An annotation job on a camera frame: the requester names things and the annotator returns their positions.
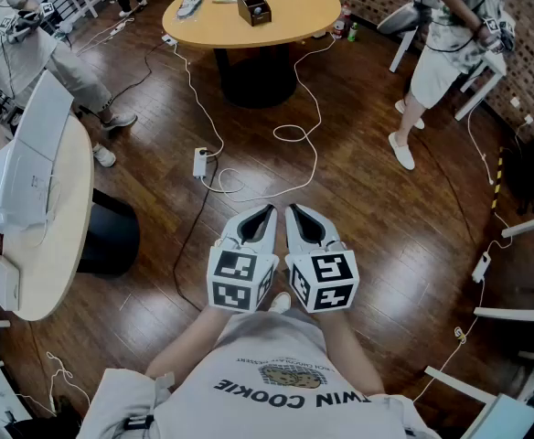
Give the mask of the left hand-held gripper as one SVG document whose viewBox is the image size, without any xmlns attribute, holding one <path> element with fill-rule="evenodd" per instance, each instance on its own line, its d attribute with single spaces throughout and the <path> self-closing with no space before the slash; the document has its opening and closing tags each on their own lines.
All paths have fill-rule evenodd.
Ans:
<svg viewBox="0 0 534 439">
<path fill-rule="evenodd" d="M 229 219 L 208 257 L 208 304 L 253 313 L 272 287 L 280 261 L 274 254 L 278 212 L 273 205 Z"/>
</svg>

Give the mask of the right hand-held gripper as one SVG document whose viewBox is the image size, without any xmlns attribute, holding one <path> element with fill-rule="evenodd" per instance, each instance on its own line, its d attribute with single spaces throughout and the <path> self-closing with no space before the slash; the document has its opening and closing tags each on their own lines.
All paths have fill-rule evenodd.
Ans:
<svg viewBox="0 0 534 439">
<path fill-rule="evenodd" d="M 288 283 L 310 314 L 344 310 L 358 289 L 355 253 L 339 240 L 334 223 L 300 204 L 285 210 Z"/>
</svg>

